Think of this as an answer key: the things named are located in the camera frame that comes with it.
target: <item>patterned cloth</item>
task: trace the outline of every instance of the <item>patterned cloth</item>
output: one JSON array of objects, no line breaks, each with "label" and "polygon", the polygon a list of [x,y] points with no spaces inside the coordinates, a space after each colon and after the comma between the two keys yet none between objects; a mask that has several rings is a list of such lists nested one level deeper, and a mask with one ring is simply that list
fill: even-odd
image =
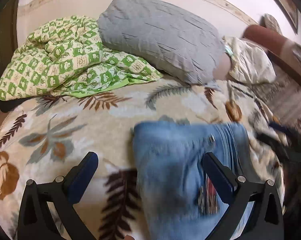
[{"label": "patterned cloth", "polygon": [[[283,200],[282,168],[274,152],[261,145],[254,130],[286,142],[268,127],[273,115],[245,86],[216,81],[189,86],[165,76],[156,82],[125,86],[85,98],[42,96],[14,109],[0,130],[0,225],[16,233],[26,181],[51,182],[66,175],[89,151],[99,167],[76,212],[96,239],[148,239],[136,189],[131,129],[146,120],[177,123],[238,121],[248,132],[247,152],[261,180],[272,179]],[[54,221],[70,239],[51,206]]]},{"label": "patterned cloth", "polygon": [[276,31],[277,33],[282,35],[281,28],[278,22],[276,21],[276,19],[272,15],[267,13],[264,15],[264,25],[266,28]]},{"label": "patterned cloth", "polygon": [[52,95],[78,98],[162,75],[143,58],[103,47],[97,21],[64,17],[31,33],[0,78],[0,100]]}]

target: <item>pillow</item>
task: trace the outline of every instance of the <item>pillow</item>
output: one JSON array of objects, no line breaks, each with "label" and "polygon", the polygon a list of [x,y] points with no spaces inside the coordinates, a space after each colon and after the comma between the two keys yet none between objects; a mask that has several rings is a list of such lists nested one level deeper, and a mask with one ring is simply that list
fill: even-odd
[{"label": "pillow", "polygon": [[235,80],[244,84],[274,82],[276,75],[272,63],[259,45],[236,37],[223,39],[232,50],[229,74]]},{"label": "pillow", "polygon": [[276,21],[276,19],[272,15],[267,14],[267,13],[264,15],[263,25],[267,29],[271,29],[273,31],[276,31],[280,35],[282,35],[281,28],[280,28],[278,22]]},{"label": "pillow", "polygon": [[189,84],[211,81],[224,50],[209,22],[159,0],[113,0],[98,25],[105,46],[143,57]]}]

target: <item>gray pillow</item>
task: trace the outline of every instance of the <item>gray pillow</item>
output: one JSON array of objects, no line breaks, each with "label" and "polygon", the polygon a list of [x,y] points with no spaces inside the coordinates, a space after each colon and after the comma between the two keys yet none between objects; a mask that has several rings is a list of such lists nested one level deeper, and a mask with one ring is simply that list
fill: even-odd
[{"label": "gray pillow", "polygon": [[209,22],[160,0],[113,0],[98,25],[105,46],[189,84],[211,81],[224,50]]}]

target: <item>metal screw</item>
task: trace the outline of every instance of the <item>metal screw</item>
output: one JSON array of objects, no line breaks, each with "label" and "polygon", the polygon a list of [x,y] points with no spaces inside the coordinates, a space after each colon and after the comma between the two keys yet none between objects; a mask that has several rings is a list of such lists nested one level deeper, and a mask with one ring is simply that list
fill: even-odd
[{"label": "metal screw", "polygon": [[63,176],[58,176],[56,177],[55,181],[56,182],[62,182],[64,180],[64,177]]},{"label": "metal screw", "polygon": [[237,179],[239,182],[243,182],[243,183],[246,181],[246,178],[244,176],[238,176]]},{"label": "metal screw", "polygon": [[271,179],[269,179],[269,180],[267,181],[267,184],[270,185],[270,186],[274,186],[274,181],[272,181]]},{"label": "metal screw", "polygon": [[27,185],[27,186],[32,185],[33,182],[34,182],[34,181],[33,181],[32,179],[29,179],[29,180],[26,181],[26,185]]}]

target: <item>fabric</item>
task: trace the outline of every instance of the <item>fabric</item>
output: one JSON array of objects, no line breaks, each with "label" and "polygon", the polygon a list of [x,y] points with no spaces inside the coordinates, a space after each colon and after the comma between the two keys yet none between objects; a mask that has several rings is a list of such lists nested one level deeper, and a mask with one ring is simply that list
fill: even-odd
[{"label": "fabric", "polygon": [[214,26],[159,0],[113,0],[98,25],[107,47],[143,57],[189,84],[213,80],[223,53]]},{"label": "fabric", "polygon": [[[0,129],[1,227],[10,237],[15,236],[28,179],[37,184],[51,182],[66,175],[87,152],[93,151],[99,166],[83,198],[74,205],[76,212],[96,239],[108,233],[110,238],[118,232],[135,240],[149,239],[136,198],[131,129],[139,122],[159,119],[190,124],[231,122],[236,116],[230,101],[235,103],[238,122],[247,130],[252,169],[262,181],[275,181],[283,200],[282,168],[274,152],[254,136],[258,130],[286,143],[285,137],[268,127],[273,120],[268,107],[254,98],[251,90],[233,82],[190,86],[166,75],[156,82],[81,99],[52,95],[32,98],[10,112]],[[114,209],[130,214],[118,212],[115,219],[123,221],[120,224],[105,218],[113,211],[111,196],[116,193],[118,204]],[[70,239],[53,207],[51,211],[62,236]]]},{"label": "fabric", "polygon": [[235,80],[245,84],[271,83],[275,80],[272,63],[261,47],[236,37],[223,39],[233,52],[229,74]]},{"label": "fabric", "polygon": [[48,92],[81,98],[160,77],[144,59],[103,47],[96,20],[64,17],[39,27],[16,49],[0,78],[0,100]]},{"label": "fabric", "polygon": [[[236,176],[261,183],[252,166],[245,128],[237,123],[180,125],[143,122],[134,128],[133,150],[138,188],[151,240],[202,240],[228,208],[218,197],[219,211],[201,213],[197,199],[205,185],[203,155],[213,152]],[[253,203],[249,203],[232,239],[244,229]]]},{"label": "fabric", "polygon": [[266,28],[276,31],[278,34],[282,35],[281,28],[272,15],[267,13],[264,15],[264,24]]}]

